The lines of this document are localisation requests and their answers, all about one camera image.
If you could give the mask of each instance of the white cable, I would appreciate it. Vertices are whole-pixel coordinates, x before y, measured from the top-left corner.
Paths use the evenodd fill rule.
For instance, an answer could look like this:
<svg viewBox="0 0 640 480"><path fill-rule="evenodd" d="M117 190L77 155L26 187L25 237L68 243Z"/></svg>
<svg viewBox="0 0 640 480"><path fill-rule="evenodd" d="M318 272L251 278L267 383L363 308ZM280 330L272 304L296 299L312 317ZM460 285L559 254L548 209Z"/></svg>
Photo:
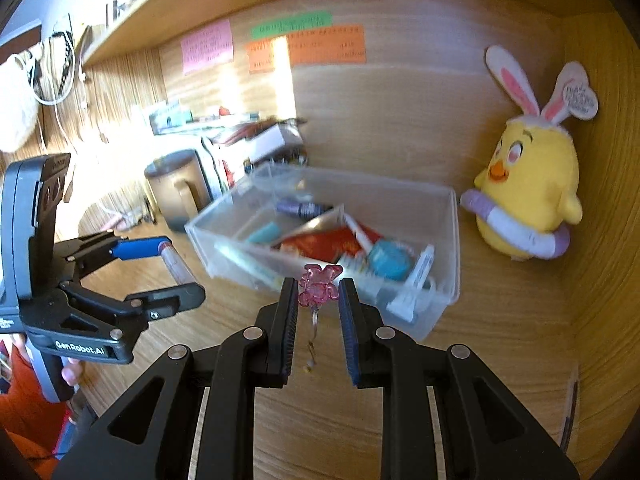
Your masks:
<svg viewBox="0 0 640 480"><path fill-rule="evenodd" d="M71 41L71 38L69 37L68 33L66 30L62 31L62 35L65 38L65 42L68 43L69 48L71 49L71 78L69 79L69 81L71 81L71 84L68 86L68 88L66 89L66 92L64 93L64 95L60 96L58 99L55 99L53 101L45 101L44 99L41 99L40 96L38 94L36 94L35 88L33 87L33 84L35 82L35 78L31 77L31 91L33 91L33 95L36 97L36 101L39 102L42 105L45 106L55 106L60 104L62 101L64 101L69 94L71 94L71 89L74 86L74 77L76 76L76 51L74 49L74 44ZM42 71L44 72L44 63L42 64L43 66L41 66ZM56 94L56 89L53 86L53 82L51 83L51 89L53 94Z"/></svg>
<svg viewBox="0 0 640 480"><path fill-rule="evenodd" d="M86 74L82 71L82 55L83 55L83 50L84 50L84 44L86 43L86 38L89 35L89 33L92 34L91 31L87 32L85 31L84 34L82 35L82 41L80 42L80 57L78 59L78 79L84 83L86 81Z"/></svg>
<svg viewBox="0 0 640 480"><path fill-rule="evenodd" d="M119 211L114 211L113 209L109 209L107 206L105 206L105 205L102 203L102 200L97 200L95 203L96 203L96 204L97 204L97 206L98 206L100 209L102 209L105 213L108 213L108 214L110 214L110 215L122 216L123 218L125 218L125 216L124 216L121 212L119 212Z"/></svg>
<svg viewBox="0 0 640 480"><path fill-rule="evenodd" d="M46 145L46 143L44 142L44 133L42 132L42 124L40 124L40 117L39 117L39 115L40 115L40 111L38 111L38 114L36 115L36 121L38 121L38 128L40 129L40 147L41 147L43 150L45 150L45 151L46 151L46 150L47 150L47 145Z"/></svg>
<svg viewBox="0 0 640 480"><path fill-rule="evenodd" d="M44 72L45 72L45 69L43 68L42 69L43 78L44 78ZM47 75L49 76L48 81L49 81L49 84L51 85L51 91L55 94L56 89L53 86L53 78L49 74L49 72L47 72ZM66 134L65 129L62 127L62 122L60 121L60 116L58 115L58 104L55 103L55 102L53 103L53 109L54 109L55 114L56 114L56 121L58 122L58 127L60 128L60 133L62 133L62 136L66 140L66 143L73 150L73 152L76 154L76 156L78 156L78 150L76 150L76 147L71 143L71 140L69 139L69 136Z"/></svg>
<svg viewBox="0 0 640 480"><path fill-rule="evenodd" d="M7 61L9 61L9 59L13 59L14 61L17 61L18 63L20 63L20 65L22 66L22 69L26 72L27 71L27 65L26 63L17 55L17 54L11 54Z"/></svg>

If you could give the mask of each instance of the mug handle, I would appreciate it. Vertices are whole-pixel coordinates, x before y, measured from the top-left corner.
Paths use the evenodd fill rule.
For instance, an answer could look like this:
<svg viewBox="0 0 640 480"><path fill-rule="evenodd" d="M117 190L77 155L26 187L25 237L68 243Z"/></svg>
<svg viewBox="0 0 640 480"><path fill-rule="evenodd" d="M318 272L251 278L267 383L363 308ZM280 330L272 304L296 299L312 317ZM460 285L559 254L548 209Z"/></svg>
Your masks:
<svg viewBox="0 0 640 480"><path fill-rule="evenodd" d="M193 193L189 188L189 184L187 184L186 180L178 180L174 183L174 187L180 195L180 201L182 202L182 206L187 212L187 216L189 219L193 219L198 215L198 207L196 206L196 202L193 199Z"/></svg>

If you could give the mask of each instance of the green sticky note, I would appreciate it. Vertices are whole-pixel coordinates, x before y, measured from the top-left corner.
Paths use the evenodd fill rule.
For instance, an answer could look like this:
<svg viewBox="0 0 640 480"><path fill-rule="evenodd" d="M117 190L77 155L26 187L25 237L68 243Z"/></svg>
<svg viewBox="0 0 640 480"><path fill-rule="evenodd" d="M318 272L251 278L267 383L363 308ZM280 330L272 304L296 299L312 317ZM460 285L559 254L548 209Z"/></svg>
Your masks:
<svg viewBox="0 0 640 480"><path fill-rule="evenodd" d="M261 23L251 29L252 40L282 36L289 32L305 30L306 28L331 27L333 18L330 12L320 10L318 12L304 12L288 18Z"/></svg>

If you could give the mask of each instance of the wooden wall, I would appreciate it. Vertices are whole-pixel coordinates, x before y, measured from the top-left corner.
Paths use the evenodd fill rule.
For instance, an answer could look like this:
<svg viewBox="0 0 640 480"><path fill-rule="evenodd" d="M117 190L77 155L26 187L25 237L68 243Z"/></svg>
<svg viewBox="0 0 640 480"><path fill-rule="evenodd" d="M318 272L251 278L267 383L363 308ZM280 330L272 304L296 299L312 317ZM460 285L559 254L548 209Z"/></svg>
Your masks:
<svg viewBox="0 0 640 480"><path fill-rule="evenodd" d="M98 208L130 211L143 203L144 157L151 133L140 125L133 105L149 106L166 98L157 49L113 58L86 70L87 82L74 78L71 94L58 105L60 123L78 154L69 203L58 207L56 234L75 238L100 230L112 215ZM82 110L80 103L89 107ZM40 146L38 127L16 153L2 153L2 163L44 152L72 152L56 120L54 107L42 107L47 148Z"/></svg>
<svg viewBox="0 0 640 480"><path fill-rule="evenodd" d="M616 14L563 23L565 56L587 69L595 120L572 124L584 219L560 263L580 359L576 460L585 477L640 405L640 50Z"/></svg>
<svg viewBox="0 0 640 480"><path fill-rule="evenodd" d="M253 26L316 9L331 11L334 23L364 24L367 64L249 75L244 44ZM564 58L561 20L511 0L279 0L230 20L233 63L184 76L179 39L160 47L169 98L196 115L221 104L269 114L293 96L297 114L309 120L302 133L313 166L443 182L457 192L472 186L505 120L518 114L488 73L484 50L493 43L510 48L541 101ZM558 437L576 365L558 277L546 262L516 263L489 248L473 215L461 210L459 220L460 299L426 343L469 344ZM321 415L342 427L336 413ZM314 445L330 456L329 444ZM379 442L367 446L376 460ZM286 462L287 455L273 460Z"/></svg>
<svg viewBox="0 0 640 480"><path fill-rule="evenodd" d="M364 65L297 66L250 75L244 45L265 20L329 10L363 23ZM276 114L294 99L314 166L431 180L466 189L517 108L484 65L508 46L540 99L562 64L561 21L510 0L279 0L231 18L235 61L184 76L180 38L160 47L169 98L196 115L219 104Z"/></svg>

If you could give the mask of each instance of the screw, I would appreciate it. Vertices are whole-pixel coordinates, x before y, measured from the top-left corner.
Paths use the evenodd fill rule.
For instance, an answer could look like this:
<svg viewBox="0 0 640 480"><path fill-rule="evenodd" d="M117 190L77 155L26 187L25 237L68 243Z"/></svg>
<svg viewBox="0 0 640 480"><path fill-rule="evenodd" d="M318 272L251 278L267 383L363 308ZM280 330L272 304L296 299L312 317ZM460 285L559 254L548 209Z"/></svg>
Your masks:
<svg viewBox="0 0 640 480"><path fill-rule="evenodd" d="M466 359L471 355L471 350L464 345L453 345L451 347L451 355L458 359Z"/></svg>
<svg viewBox="0 0 640 480"><path fill-rule="evenodd" d="M257 326L250 326L249 328L244 329L244 332L242 332L242 335L244 336L245 339L249 339L249 340L258 339L260 336L262 336L262 329Z"/></svg>
<svg viewBox="0 0 640 480"><path fill-rule="evenodd" d="M380 339L393 339L396 336L396 331L390 326L381 326L376 330L376 335Z"/></svg>
<svg viewBox="0 0 640 480"><path fill-rule="evenodd" d="M169 359L177 361L187 355L187 347L185 345L174 345L168 349L166 354L169 356Z"/></svg>

